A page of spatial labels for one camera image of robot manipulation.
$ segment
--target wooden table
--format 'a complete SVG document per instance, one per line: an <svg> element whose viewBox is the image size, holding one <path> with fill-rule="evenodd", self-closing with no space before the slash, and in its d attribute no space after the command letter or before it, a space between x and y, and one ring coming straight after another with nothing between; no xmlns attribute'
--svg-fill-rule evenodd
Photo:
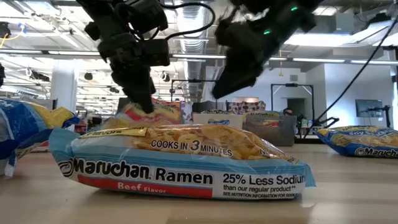
<svg viewBox="0 0 398 224"><path fill-rule="evenodd" d="M398 223L398 159L341 157L326 145L283 150L309 163L317 181L300 200L227 202L98 190L62 177L50 154L29 154L13 179L0 182L0 223Z"/></svg>

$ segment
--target blue ramen package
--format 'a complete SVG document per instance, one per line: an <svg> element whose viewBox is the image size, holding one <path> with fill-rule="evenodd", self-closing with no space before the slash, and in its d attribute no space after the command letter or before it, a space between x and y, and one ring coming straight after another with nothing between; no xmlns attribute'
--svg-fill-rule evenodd
<svg viewBox="0 0 398 224"><path fill-rule="evenodd" d="M0 177L12 177L16 159L47 141L53 128L78 122L65 108L49 111L35 103L0 99Z"/></svg>
<svg viewBox="0 0 398 224"><path fill-rule="evenodd" d="M317 136L342 156L398 158L398 131L375 126L321 129Z"/></svg>
<svg viewBox="0 0 398 224"><path fill-rule="evenodd" d="M253 133L222 125L55 129L65 177L101 189L233 200L293 199L315 186L308 165Z"/></svg>

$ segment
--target wall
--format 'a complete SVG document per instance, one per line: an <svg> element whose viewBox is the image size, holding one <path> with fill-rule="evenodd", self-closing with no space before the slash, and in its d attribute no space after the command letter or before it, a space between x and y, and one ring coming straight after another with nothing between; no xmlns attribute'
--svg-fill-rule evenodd
<svg viewBox="0 0 398 224"><path fill-rule="evenodd" d="M361 67L362 65L325 64L327 106L337 99ZM392 105L392 99L393 85L390 67L367 66L342 99L327 113L327 116L339 117L337 126L370 124L385 126L385 119L371 118L370 123L368 118L357 118L355 100L382 100L383 105ZM392 110L390 119L393 123Z"/></svg>
<svg viewBox="0 0 398 224"><path fill-rule="evenodd" d="M313 85L314 91L314 110L315 119L318 118L326 110L326 90L325 90L325 65L319 65L307 72L307 84ZM312 103L307 100L306 111L307 118L312 118Z"/></svg>
<svg viewBox="0 0 398 224"><path fill-rule="evenodd" d="M298 75L299 84L305 84L305 73L300 72L299 68L283 68L283 77L279 76L280 69L275 68L271 71L265 70L253 87L243 88L228 96L222 97L219 101L232 101L234 97L258 97L260 101L266 103L266 110L271 110L271 83L285 84L290 83L290 75ZM274 95L274 110L281 111L287 107L288 98L306 98L310 100L308 94L302 87L287 88L282 86Z"/></svg>

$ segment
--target doorway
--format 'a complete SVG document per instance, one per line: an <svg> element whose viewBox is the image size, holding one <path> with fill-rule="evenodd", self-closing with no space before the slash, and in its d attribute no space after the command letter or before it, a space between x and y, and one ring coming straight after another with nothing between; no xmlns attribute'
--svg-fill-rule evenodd
<svg viewBox="0 0 398 224"><path fill-rule="evenodd" d="M293 110L294 116L305 115L305 98L287 99L287 107Z"/></svg>

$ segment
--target cardboard box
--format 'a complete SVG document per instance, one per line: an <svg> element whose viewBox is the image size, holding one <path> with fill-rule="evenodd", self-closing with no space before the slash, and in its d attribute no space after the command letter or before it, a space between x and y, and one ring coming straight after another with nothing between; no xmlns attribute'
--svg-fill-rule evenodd
<svg viewBox="0 0 398 224"><path fill-rule="evenodd" d="M237 114L193 114L194 124L220 124L242 129L243 115Z"/></svg>

